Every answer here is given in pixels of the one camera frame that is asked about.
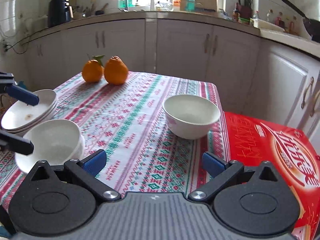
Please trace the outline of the large white floral plate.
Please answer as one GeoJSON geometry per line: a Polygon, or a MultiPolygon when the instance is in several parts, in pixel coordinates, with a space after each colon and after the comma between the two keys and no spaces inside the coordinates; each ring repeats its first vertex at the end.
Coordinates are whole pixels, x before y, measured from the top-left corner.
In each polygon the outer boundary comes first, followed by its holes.
{"type": "Polygon", "coordinates": [[[14,135],[23,136],[34,126],[50,120],[57,107],[57,99],[51,104],[44,100],[36,106],[14,103],[3,115],[1,127],[14,135]]]}

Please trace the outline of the white stained floral plate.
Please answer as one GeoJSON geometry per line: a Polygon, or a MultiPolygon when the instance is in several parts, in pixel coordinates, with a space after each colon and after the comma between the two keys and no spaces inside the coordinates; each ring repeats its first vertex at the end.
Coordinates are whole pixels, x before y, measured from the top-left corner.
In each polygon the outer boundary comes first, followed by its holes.
{"type": "Polygon", "coordinates": [[[1,119],[3,129],[7,131],[23,129],[54,110],[57,104],[57,94],[54,90],[42,89],[34,93],[39,96],[39,104],[31,106],[20,101],[15,102],[1,119]]]}

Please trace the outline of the white bowl front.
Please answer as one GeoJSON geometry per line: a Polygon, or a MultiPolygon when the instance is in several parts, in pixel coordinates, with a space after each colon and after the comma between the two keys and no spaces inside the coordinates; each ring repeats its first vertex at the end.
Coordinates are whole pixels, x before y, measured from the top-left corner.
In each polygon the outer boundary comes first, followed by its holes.
{"type": "Polygon", "coordinates": [[[62,165],[69,159],[81,159],[84,156],[85,139],[79,126],[71,120],[45,121],[30,129],[23,137],[34,145],[30,155],[15,153],[16,165],[25,174],[39,160],[46,160],[50,165],[62,165]]]}

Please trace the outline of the white bowl pink flowers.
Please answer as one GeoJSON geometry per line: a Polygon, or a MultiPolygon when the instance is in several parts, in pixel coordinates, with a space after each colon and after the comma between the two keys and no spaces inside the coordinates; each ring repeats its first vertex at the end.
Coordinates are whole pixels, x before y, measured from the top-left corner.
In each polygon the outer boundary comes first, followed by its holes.
{"type": "Polygon", "coordinates": [[[174,95],[163,102],[163,110],[169,130],[188,140],[200,139],[220,119],[217,105],[195,95],[174,95]]]}

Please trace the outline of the white kitchen cabinets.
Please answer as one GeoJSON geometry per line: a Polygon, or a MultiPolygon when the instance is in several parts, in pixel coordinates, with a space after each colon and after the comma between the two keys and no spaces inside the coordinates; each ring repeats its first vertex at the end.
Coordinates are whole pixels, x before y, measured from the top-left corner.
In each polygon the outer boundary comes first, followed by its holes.
{"type": "Polygon", "coordinates": [[[134,19],[72,27],[33,39],[27,66],[37,88],[54,88],[91,55],[119,56],[134,72],[206,81],[225,111],[319,135],[319,56],[278,41],[200,22],[134,19]]]}

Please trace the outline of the orange with leaf stem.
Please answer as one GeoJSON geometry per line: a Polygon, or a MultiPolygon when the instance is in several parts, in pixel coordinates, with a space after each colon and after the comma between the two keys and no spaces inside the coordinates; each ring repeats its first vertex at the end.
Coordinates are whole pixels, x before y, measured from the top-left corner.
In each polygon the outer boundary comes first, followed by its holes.
{"type": "Polygon", "coordinates": [[[99,82],[104,74],[102,59],[104,55],[91,56],[83,66],[82,77],[86,83],[99,82]]]}

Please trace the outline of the red gift box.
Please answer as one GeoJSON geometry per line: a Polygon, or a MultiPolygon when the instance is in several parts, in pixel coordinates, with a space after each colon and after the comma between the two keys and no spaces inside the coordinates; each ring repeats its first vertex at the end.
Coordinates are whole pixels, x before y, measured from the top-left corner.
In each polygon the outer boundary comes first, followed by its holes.
{"type": "Polygon", "coordinates": [[[229,160],[246,166],[270,161],[300,205],[293,235],[316,239],[319,233],[319,155],[306,135],[295,128],[248,116],[224,113],[229,160]]]}

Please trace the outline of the patterned red green tablecloth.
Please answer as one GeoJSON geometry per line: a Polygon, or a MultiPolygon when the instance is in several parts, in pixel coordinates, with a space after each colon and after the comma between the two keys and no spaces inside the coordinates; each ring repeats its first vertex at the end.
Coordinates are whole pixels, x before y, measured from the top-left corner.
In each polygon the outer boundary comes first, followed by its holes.
{"type": "Polygon", "coordinates": [[[87,84],[78,74],[55,91],[55,118],[79,126],[85,154],[105,150],[107,164],[98,178],[121,194],[189,194],[210,179],[202,168],[204,152],[229,159],[224,119],[204,138],[183,140],[169,131],[162,107],[166,98],[178,94],[201,96],[221,106],[212,83],[131,72],[124,85],[110,86],[105,80],[87,84]]]}

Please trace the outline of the black air fryer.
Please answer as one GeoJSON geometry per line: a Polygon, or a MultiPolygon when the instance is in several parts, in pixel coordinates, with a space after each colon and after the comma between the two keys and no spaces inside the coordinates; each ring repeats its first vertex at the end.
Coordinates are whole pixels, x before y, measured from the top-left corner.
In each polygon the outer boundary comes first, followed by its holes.
{"type": "Polygon", "coordinates": [[[73,18],[73,10],[69,0],[51,0],[48,7],[48,28],[55,27],[73,18]]]}

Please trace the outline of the bumpy orange without leaf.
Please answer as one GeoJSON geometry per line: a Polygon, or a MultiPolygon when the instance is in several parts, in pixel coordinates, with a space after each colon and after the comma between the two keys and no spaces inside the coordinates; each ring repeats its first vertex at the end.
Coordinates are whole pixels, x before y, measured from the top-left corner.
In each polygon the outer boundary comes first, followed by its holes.
{"type": "Polygon", "coordinates": [[[123,85],[128,74],[127,66],[118,56],[111,57],[104,66],[105,80],[112,85],[123,85]]]}

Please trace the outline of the knife block with knives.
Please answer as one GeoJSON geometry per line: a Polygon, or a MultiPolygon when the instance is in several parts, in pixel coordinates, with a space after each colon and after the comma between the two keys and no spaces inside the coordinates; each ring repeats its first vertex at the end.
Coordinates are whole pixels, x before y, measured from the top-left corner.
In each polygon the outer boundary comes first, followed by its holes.
{"type": "Polygon", "coordinates": [[[238,0],[236,9],[239,12],[241,18],[249,20],[252,17],[252,5],[253,0],[238,0]]]}

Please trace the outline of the black wok pan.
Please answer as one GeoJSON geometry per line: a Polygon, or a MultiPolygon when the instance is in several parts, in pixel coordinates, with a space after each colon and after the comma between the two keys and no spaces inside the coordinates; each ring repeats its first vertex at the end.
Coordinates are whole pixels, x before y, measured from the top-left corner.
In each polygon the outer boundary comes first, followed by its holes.
{"type": "Polygon", "coordinates": [[[281,1],[284,2],[286,5],[288,5],[295,12],[297,12],[300,16],[302,16],[304,27],[308,32],[308,34],[311,36],[311,40],[319,43],[320,22],[318,20],[306,17],[306,15],[289,0],[281,0],[281,1]]]}

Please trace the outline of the green teal bottle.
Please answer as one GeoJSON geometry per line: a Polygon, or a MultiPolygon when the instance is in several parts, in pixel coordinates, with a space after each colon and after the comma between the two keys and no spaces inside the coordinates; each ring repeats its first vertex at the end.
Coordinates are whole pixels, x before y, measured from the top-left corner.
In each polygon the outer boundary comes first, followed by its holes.
{"type": "Polygon", "coordinates": [[[185,0],[185,10],[193,12],[195,10],[195,0],[185,0]]]}

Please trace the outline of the wooden cutting board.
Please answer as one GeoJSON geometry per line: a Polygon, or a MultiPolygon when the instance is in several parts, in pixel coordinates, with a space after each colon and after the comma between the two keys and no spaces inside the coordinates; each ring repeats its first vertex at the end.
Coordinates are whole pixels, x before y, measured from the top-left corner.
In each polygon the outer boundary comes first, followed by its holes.
{"type": "MultiPolygon", "coordinates": [[[[180,0],[180,11],[186,11],[187,0],[180,0]]],[[[195,0],[195,11],[212,14],[217,12],[217,0],[195,0]]]]}

